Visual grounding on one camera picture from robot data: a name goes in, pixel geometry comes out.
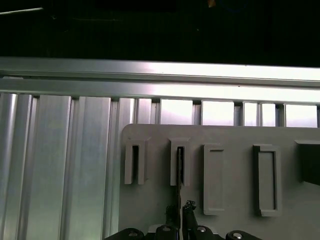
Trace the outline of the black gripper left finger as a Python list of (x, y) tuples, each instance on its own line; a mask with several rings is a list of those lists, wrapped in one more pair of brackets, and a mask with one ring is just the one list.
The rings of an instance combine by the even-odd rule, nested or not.
[(170, 205), (165, 211), (165, 224), (154, 225), (144, 234), (137, 228), (125, 228), (105, 240), (178, 240), (180, 237), (180, 211)]

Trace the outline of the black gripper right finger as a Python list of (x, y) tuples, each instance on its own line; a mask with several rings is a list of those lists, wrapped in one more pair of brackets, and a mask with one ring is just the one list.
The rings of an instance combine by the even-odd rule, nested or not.
[(232, 230), (225, 237), (204, 225), (199, 225), (194, 213), (196, 205), (188, 200), (182, 208), (182, 236), (184, 240), (253, 240), (254, 236), (241, 230)]

